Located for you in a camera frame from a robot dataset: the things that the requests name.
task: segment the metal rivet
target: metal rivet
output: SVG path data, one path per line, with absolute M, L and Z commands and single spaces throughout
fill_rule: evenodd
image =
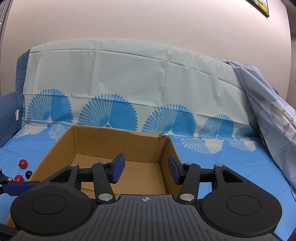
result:
M 102 193 L 98 196 L 101 201 L 110 201 L 113 196 L 110 193 Z
M 194 196 L 190 193 L 184 193 L 180 196 L 180 199 L 183 200 L 183 201 L 192 201 L 194 199 Z

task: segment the blue fan pattern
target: blue fan pattern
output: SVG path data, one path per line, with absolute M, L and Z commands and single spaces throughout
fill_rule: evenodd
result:
M 256 133 L 250 125 L 243 126 L 238 129 L 234 135 L 236 138 L 229 140 L 229 143 L 240 150 L 243 151 L 255 151 L 256 145 L 249 137 L 255 137 Z
M 227 115 L 216 115 L 207 119 L 198 132 L 199 138 L 181 139 L 184 147 L 203 154 L 214 154 L 222 150 L 223 141 L 219 138 L 232 137 L 234 122 Z
M 243 126 L 242 128 L 238 129 L 235 133 L 234 137 L 256 137 L 256 133 L 250 125 Z
M 232 137 L 234 122 L 227 115 L 216 115 L 207 119 L 203 128 L 198 132 L 199 137 L 224 138 Z
M 51 139 L 55 139 L 57 141 L 68 128 L 69 125 L 63 125 L 60 123 L 52 124 L 49 130 L 49 136 Z
M 33 121 L 47 121 L 51 118 L 53 122 L 73 123 L 71 103 L 59 90 L 43 90 L 31 100 L 27 118 Z
M 119 95 L 92 98 L 79 114 L 78 125 L 105 126 L 136 131 L 138 117 L 131 103 Z
M 194 116 L 186 107 L 167 104 L 152 112 L 145 121 L 142 132 L 167 134 L 172 130 L 175 135 L 193 136 L 195 128 Z

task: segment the white fan pattern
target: white fan pattern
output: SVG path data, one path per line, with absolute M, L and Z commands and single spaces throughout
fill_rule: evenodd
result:
M 222 150 L 223 140 L 212 138 L 182 138 L 184 147 L 203 154 L 214 154 Z
M 230 145 L 240 150 L 244 150 L 244 151 L 256 150 L 255 142 L 250 140 L 249 138 L 241 138 L 239 140 L 234 138 L 229 142 L 230 142 Z
M 37 135 L 39 132 L 47 128 L 46 124 L 30 123 L 25 124 L 22 129 L 14 136 L 14 138 L 19 138 L 26 135 Z
M 50 131 L 48 133 L 51 139 L 55 139 L 57 141 L 68 128 L 68 125 L 55 123 L 51 125 Z

